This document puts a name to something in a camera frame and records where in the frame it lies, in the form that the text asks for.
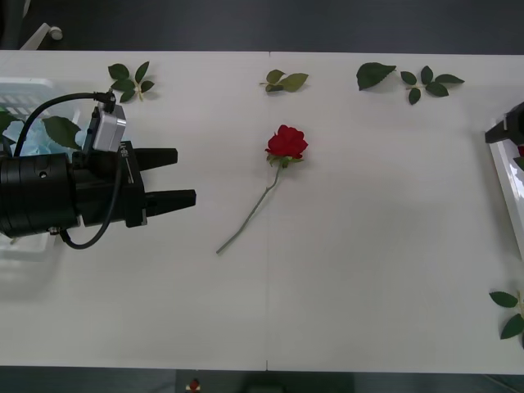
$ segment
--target green stem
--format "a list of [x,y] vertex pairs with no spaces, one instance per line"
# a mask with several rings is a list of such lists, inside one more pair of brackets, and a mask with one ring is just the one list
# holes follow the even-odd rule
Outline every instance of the green stem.
[[140,101],[144,101],[144,96],[142,95],[142,90],[140,89],[140,85],[137,84],[137,81],[133,79],[133,83],[135,85],[135,87],[137,88],[137,92],[138,92],[138,98],[140,98]]
[[280,175],[280,171],[282,170],[282,163],[278,165],[278,169],[277,169],[277,174],[275,175],[275,181],[273,182],[273,184],[271,184],[269,187],[267,187],[264,191],[264,194],[262,194],[262,196],[260,197],[259,201],[256,202],[256,205],[255,207],[253,208],[253,210],[249,213],[249,215],[247,216],[246,220],[244,221],[244,223],[242,224],[242,226],[235,232],[234,235],[232,235],[217,251],[216,253],[217,254],[220,254],[227,246],[229,246],[237,237],[238,235],[240,235],[242,233],[242,231],[244,230],[244,228],[247,226],[247,224],[249,223],[249,220],[251,219],[251,217],[253,217],[253,214],[256,212],[256,210],[258,209],[258,207],[260,206],[260,203],[262,203],[262,201],[264,200],[265,196],[268,195],[268,192],[270,192],[276,185],[277,185],[277,181],[278,181],[278,176]]

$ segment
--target black object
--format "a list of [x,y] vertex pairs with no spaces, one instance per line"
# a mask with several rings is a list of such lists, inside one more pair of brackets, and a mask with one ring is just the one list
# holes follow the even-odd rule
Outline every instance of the black object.
[[517,146],[524,144],[524,102],[515,106],[495,127],[486,132],[486,143],[510,139]]
[[[133,149],[131,142],[115,145],[113,151],[93,150],[92,140],[100,129],[100,108],[86,138],[87,149],[73,154],[18,157],[34,119],[58,102],[94,98],[115,109],[115,96],[108,93],[77,93],[55,98],[39,106],[27,119],[10,157],[7,140],[0,146],[0,232],[8,237],[49,231],[60,233],[69,246],[82,250],[92,246],[112,221],[124,220],[128,228],[144,225],[147,217],[194,206],[194,190],[145,193],[141,170],[175,164],[176,149]],[[73,243],[66,231],[79,225],[102,224],[95,237],[82,245]]]

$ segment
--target rose petal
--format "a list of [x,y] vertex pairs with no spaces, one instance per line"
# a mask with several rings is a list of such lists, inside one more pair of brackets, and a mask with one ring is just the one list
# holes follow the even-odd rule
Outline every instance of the rose petal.
[[287,127],[286,125],[280,126],[280,129],[278,129],[278,135],[282,136],[288,142],[292,141],[298,132],[297,129]]

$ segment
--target small object on floor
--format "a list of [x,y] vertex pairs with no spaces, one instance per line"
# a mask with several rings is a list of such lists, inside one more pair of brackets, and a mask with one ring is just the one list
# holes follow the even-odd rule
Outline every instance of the small object on floor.
[[187,393],[197,393],[200,391],[200,383],[197,379],[193,379],[189,385],[186,385]]

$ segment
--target robotic arm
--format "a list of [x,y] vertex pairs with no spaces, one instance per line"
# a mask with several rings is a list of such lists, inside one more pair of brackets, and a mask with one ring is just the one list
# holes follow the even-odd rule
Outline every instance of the robotic arm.
[[[82,151],[19,157],[31,123],[59,102],[92,98],[93,112]],[[75,249],[97,242],[110,222],[125,221],[128,228],[146,225],[147,217],[194,206],[194,190],[145,192],[141,171],[175,164],[176,149],[134,149],[121,142],[126,126],[115,95],[79,93],[42,104],[27,119],[15,154],[4,138],[0,147],[0,232],[8,237],[35,233],[60,234]],[[95,237],[82,245],[71,241],[68,228],[101,224]]]

